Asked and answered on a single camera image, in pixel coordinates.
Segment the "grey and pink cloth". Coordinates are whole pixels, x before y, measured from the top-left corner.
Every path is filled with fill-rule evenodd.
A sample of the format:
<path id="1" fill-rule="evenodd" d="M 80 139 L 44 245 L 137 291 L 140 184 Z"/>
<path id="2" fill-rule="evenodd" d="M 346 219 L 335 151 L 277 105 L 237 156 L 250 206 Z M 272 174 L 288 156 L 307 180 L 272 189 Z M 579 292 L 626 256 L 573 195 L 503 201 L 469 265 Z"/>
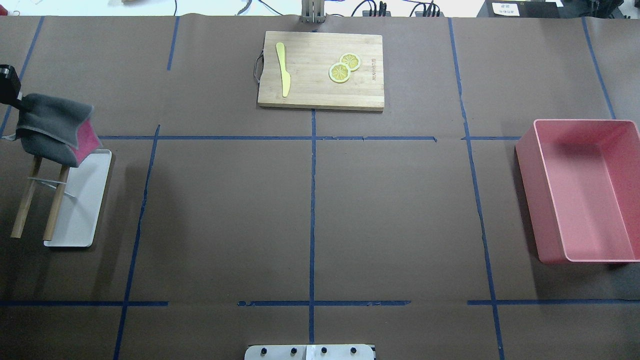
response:
<path id="1" fill-rule="evenodd" d="M 15 137 L 26 153 L 67 167 L 78 167 L 102 143 L 91 118 L 94 106 L 30 93 L 22 98 Z"/>

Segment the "white tray rack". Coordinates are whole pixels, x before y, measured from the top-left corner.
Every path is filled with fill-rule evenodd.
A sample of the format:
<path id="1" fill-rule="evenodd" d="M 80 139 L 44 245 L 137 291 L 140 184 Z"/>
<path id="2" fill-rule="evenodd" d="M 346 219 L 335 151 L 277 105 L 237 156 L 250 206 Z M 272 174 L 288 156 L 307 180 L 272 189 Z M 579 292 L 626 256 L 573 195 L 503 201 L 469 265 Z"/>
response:
<path id="1" fill-rule="evenodd" d="M 33 157 L 13 228 L 12 239 L 20 239 L 37 185 L 54 191 L 43 233 L 48 248 L 89 248 L 98 227 L 114 155 L 99 148 L 90 153 L 79 167 L 62 166 L 57 180 L 38 176 L 42 158 Z"/>

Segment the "yellow plastic knife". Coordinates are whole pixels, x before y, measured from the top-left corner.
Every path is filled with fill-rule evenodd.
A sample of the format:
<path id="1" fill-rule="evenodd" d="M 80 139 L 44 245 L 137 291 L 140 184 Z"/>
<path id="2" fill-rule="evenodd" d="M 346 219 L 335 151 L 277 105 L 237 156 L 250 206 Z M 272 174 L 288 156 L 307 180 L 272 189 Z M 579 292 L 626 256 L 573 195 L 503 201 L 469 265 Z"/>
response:
<path id="1" fill-rule="evenodd" d="M 291 75 L 287 69 L 286 46 L 283 42 L 275 44 L 276 55 L 278 57 L 279 71 L 281 77 L 281 95 L 287 98 L 291 89 Z"/>

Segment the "front lemon slice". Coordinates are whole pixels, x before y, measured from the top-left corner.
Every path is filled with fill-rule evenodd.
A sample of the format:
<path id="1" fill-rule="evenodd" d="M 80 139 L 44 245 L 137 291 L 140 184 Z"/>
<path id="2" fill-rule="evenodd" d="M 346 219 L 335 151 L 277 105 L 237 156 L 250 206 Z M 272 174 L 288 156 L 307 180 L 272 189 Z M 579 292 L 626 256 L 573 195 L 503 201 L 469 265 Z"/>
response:
<path id="1" fill-rule="evenodd" d="M 327 75 L 332 82 L 336 84 L 344 84 L 351 78 L 352 70 L 347 64 L 338 62 L 332 64 L 327 72 Z"/>

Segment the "lemon slice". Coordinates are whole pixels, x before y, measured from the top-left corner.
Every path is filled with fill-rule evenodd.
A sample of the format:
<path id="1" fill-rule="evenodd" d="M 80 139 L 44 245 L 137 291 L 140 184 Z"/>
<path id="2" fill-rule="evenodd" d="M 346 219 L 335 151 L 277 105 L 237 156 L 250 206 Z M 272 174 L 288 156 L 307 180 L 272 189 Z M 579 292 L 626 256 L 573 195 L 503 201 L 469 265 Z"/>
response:
<path id="1" fill-rule="evenodd" d="M 345 64 L 350 71 L 358 71 L 361 68 L 362 60 L 358 54 L 353 52 L 346 52 L 339 57 L 339 62 Z"/>
<path id="2" fill-rule="evenodd" d="M 344 84 L 351 78 L 352 70 L 347 64 L 338 62 L 332 64 L 327 72 L 327 75 L 332 82 L 336 84 Z"/>

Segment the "wooden cutting board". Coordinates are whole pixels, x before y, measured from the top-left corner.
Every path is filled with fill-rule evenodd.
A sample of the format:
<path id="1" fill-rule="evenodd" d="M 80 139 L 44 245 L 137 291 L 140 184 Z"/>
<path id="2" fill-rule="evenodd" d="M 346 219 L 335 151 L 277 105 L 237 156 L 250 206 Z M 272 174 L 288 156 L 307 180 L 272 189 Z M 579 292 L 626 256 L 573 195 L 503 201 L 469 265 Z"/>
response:
<path id="1" fill-rule="evenodd" d="M 276 43 L 286 47 L 286 69 L 291 75 L 286 98 Z M 329 68 L 345 53 L 359 55 L 362 64 L 347 82 L 335 83 L 329 78 Z M 262 56 L 260 107 L 363 112 L 382 112 L 386 107 L 382 35 L 268 30 Z"/>

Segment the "rear lemon slice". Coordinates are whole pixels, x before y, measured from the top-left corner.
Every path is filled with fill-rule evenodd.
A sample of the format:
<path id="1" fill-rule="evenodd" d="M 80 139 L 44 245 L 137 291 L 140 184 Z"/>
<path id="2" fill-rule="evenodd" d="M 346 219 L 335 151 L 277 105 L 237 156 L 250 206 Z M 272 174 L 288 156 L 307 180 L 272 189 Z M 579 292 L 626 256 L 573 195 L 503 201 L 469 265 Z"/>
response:
<path id="1" fill-rule="evenodd" d="M 362 60 L 358 54 L 353 52 L 346 52 L 339 57 L 339 62 L 345 64 L 350 71 L 358 71 L 361 68 Z"/>

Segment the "pink plastic bin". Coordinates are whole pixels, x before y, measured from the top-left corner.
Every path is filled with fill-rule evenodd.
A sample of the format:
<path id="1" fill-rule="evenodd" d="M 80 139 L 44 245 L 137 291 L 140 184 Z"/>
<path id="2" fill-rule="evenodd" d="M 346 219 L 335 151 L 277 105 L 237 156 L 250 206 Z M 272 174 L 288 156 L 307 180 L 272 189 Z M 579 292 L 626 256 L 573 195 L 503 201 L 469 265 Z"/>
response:
<path id="1" fill-rule="evenodd" d="M 630 120 L 533 122 L 515 152 L 540 262 L 639 261 L 639 151 Z"/>

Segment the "aluminium frame post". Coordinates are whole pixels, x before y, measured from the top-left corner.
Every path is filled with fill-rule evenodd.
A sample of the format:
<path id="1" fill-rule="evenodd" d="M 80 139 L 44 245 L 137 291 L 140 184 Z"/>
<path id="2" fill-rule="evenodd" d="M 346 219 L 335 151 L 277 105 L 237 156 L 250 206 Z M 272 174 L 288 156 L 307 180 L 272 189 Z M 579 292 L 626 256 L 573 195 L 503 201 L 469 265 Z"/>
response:
<path id="1" fill-rule="evenodd" d="M 325 0 L 302 0 L 301 17 L 304 24 L 322 24 L 326 21 Z"/>

